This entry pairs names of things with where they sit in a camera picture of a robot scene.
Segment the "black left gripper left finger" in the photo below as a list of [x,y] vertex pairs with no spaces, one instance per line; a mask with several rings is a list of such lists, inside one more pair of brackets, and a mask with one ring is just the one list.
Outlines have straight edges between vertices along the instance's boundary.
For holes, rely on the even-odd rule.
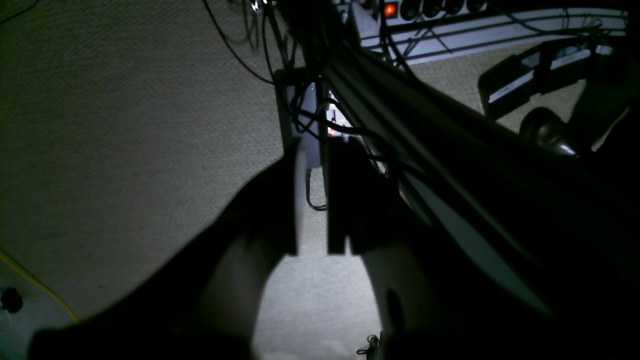
[[265,286],[297,253],[306,142],[237,192],[210,226],[135,291],[78,325],[42,330],[32,360],[254,360]]

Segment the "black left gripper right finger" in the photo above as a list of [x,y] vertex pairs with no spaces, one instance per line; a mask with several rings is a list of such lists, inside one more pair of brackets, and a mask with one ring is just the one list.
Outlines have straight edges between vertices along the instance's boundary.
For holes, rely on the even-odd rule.
[[639,291],[601,263],[505,254],[422,219],[358,140],[326,145],[327,251],[361,257],[381,319],[371,360],[637,360]]

